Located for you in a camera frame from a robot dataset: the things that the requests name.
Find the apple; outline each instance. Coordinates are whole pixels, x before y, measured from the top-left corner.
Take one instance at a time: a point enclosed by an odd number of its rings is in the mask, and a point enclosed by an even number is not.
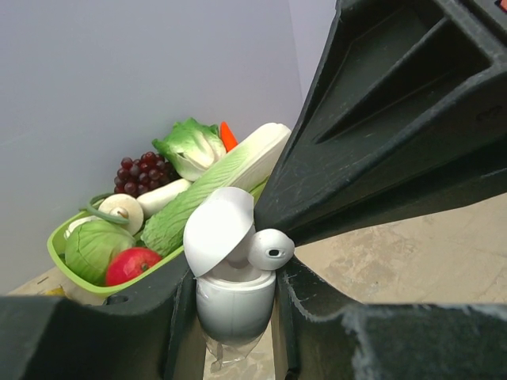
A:
[[[105,274],[105,285],[114,287],[126,283],[157,264],[162,258],[148,248],[125,249],[112,259]]]

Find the grapes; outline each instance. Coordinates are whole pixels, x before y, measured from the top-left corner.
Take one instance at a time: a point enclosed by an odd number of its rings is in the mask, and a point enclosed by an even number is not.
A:
[[[146,152],[140,159],[125,157],[114,178],[114,192],[137,197],[178,180],[180,176],[161,154]]]
[[[165,172],[166,171],[166,163],[164,161],[157,161],[157,163],[155,164],[155,168],[157,168],[157,170],[159,170],[161,172]]]
[[[171,180],[169,179],[169,177],[165,174],[163,174],[160,179],[158,180],[158,182],[160,182],[160,184],[163,186],[165,184],[168,184],[171,182]]]
[[[125,182],[123,180],[121,180],[119,177],[114,177],[114,184],[116,186],[123,186],[125,184]]]
[[[150,183],[150,177],[147,173],[141,173],[138,177],[138,181],[140,184],[149,184]]]
[[[137,185],[134,182],[127,182],[124,186],[124,190],[130,196],[134,196],[137,193]]]
[[[140,184],[138,187],[137,187],[137,192],[139,193],[139,195],[141,196],[142,194],[144,193],[147,193],[150,191],[150,188],[148,188],[145,184]]]
[[[146,162],[142,162],[141,165],[139,165],[141,168],[141,171],[144,173],[148,173],[150,171],[150,166]]]
[[[130,175],[133,176],[134,178],[137,178],[139,177],[139,175],[141,174],[141,168],[138,167],[137,165],[133,165],[130,170]]]
[[[122,181],[126,181],[130,177],[130,173],[125,168],[119,168],[118,171],[116,172],[116,175]]]
[[[160,178],[160,176],[161,176],[161,175],[162,175],[162,174],[161,174],[158,170],[156,170],[156,169],[152,169],[152,170],[150,170],[150,172],[148,173],[148,176],[149,176],[149,177],[150,177],[150,179],[152,179],[153,181],[157,181],[157,180]]]
[[[150,182],[148,187],[150,188],[150,190],[155,190],[156,188],[158,188],[159,185],[160,184],[156,180],[153,180],[152,182]]]
[[[129,170],[132,167],[132,159],[130,157],[125,157],[123,160],[121,160],[121,167]]]

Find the mushroom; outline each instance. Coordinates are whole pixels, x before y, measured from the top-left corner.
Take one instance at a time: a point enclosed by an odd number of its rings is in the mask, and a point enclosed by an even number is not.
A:
[[[143,208],[133,196],[127,194],[109,196],[104,199],[98,210],[113,217],[128,219],[128,223],[122,224],[121,227],[125,228],[132,235],[137,234],[143,226]]]

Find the gray wall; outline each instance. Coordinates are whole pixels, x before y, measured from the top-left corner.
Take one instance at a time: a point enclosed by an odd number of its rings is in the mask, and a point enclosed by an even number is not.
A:
[[[288,0],[2,2],[0,292],[50,268],[48,235],[175,120],[292,126],[320,55],[301,16],[296,58]]]
[[[336,1],[288,0],[303,98],[308,93],[326,44]]]

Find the orange carrot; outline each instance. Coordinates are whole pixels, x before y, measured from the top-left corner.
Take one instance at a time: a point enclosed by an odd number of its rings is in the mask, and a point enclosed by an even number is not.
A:
[[[227,153],[238,145],[238,141],[225,121],[220,124],[220,138],[222,139]]]

